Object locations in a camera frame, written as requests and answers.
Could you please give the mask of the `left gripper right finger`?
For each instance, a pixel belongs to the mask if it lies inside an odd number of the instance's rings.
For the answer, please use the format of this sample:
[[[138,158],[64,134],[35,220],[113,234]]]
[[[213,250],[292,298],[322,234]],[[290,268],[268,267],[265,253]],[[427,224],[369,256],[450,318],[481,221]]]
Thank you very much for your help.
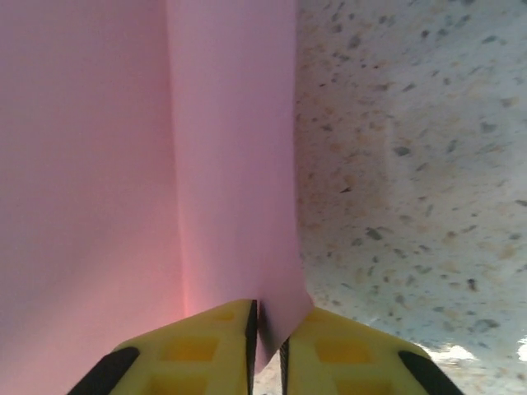
[[[280,349],[282,395],[457,395],[419,346],[314,308]]]

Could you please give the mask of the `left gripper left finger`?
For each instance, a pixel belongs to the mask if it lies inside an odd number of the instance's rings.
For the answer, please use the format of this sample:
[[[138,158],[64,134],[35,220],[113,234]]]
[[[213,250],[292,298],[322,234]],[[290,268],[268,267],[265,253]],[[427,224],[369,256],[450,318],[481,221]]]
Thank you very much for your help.
[[[235,300],[127,340],[68,395],[253,395],[256,300]]]

